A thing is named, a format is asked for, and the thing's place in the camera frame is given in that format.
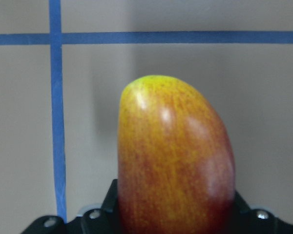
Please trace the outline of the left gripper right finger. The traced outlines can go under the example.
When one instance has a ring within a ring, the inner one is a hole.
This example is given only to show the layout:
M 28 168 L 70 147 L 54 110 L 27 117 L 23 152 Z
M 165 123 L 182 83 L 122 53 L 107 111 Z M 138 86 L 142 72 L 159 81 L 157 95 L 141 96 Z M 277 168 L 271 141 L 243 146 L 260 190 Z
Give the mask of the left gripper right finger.
M 281 220 L 263 208 L 252 209 L 236 192 L 230 232 L 232 234 L 293 234 L 293 224 Z

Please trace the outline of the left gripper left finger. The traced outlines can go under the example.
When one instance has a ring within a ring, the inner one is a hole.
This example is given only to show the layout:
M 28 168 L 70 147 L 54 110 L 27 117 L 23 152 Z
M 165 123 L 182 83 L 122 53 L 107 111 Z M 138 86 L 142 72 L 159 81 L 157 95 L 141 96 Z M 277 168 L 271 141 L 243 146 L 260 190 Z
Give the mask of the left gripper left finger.
M 45 215 L 34 220 L 23 234 L 118 234 L 120 232 L 117 180 L 111 182 L 100 208 L 64 223 L 59 216 Z

